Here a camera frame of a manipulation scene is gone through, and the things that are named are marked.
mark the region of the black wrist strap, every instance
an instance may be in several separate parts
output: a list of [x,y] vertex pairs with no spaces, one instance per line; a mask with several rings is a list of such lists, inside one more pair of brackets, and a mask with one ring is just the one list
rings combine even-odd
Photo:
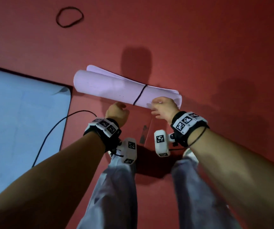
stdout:
[[[100,124],[101,128],[103,125],[106,128],[106,130],[108,130],[108,133],[104,133],[104,129],[98,128],[96,126],[97,124]],[[105,119],[101,119],[101,118],[95,119],[93,122],[89,123],[89,125],[86,128],[83,135],[85,135],[89,132],[96,132],[100,136],[102,142],[105,145],[105,152],[112,151],[112,150],[116,149],[120,143],[119,135],[121,134],[121,130],[119,128],[118,123],[114,119],[107,118],[107,121]]]
[[171,127],[174,130],[175,142],[188,147],[188,138],[199,127],[209,128],[207,121],[193,112],[178,112],[172,119]]

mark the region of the red surface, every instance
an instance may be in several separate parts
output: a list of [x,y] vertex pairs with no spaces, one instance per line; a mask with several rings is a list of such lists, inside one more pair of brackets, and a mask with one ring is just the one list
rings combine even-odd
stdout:
[[[84,22],[59,27],[55,16],[66,6],[80,8]],[[68,12],[61,21],[77,17]],[[73,85],[75,72],[89,64],[179,90],[183,110],[274,162],[274,0],[0,0],[0,67]],[[102,116],[108,105],[74,92],[70,113]],[[139,140],[150,117],[132,107],[135,127],[124,127],[123,136]],[[69,118],[63,146],[90,119],[87,113]],[[106,165],[104,157],[67,228],[78,224]],[[136,182],[138,227],[178,228],[170,175],[138,174]]]

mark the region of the leg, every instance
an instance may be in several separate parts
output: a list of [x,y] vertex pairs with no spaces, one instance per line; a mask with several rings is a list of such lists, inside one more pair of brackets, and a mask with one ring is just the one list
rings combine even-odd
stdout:
[[112,156],[90,198],[86,213],[77,229],[136,229],[136,166],[123,164]]
[[171,171],[181,229],[241,228],[226,203],[211,191],[197,173],[194,154],[177,161]]

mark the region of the light blue sheet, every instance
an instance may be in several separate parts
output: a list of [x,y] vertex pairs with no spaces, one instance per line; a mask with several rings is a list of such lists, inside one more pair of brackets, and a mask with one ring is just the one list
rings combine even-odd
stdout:
[[[67,87],[0,71],[0,192],[31,168],[70,100]],[[59,151],[64,127],[49,135],[36,164]]]

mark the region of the white paper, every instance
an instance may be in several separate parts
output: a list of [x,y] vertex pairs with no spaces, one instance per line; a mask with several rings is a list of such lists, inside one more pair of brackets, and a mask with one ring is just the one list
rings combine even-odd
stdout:
[[[74,87],[81,93],[133,104],[144,84],[89,65],[86,71],[79,70],[74,75]],[[160,96],[173,99],[181,107],[182,96],[178,91],[154,86],[147,86],[135,105],[151,108],[152,100]]]

